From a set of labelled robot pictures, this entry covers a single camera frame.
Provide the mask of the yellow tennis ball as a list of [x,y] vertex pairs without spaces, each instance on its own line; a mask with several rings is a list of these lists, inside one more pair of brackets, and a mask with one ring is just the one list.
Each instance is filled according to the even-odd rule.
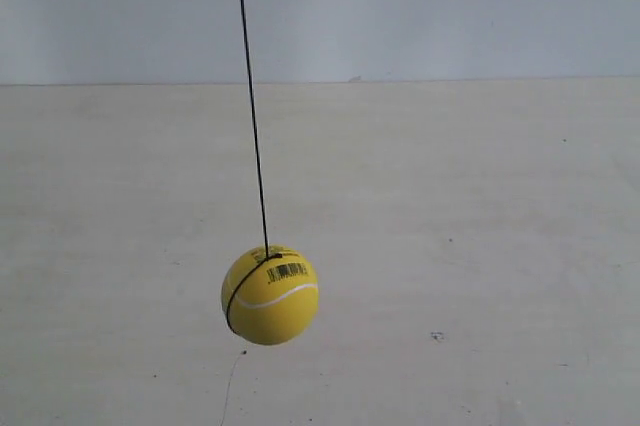
[[221,286],[228,328],[257,345],[288,342],[312,323],[319,282],[312,264],[284,245],[259,246],[230,266]]

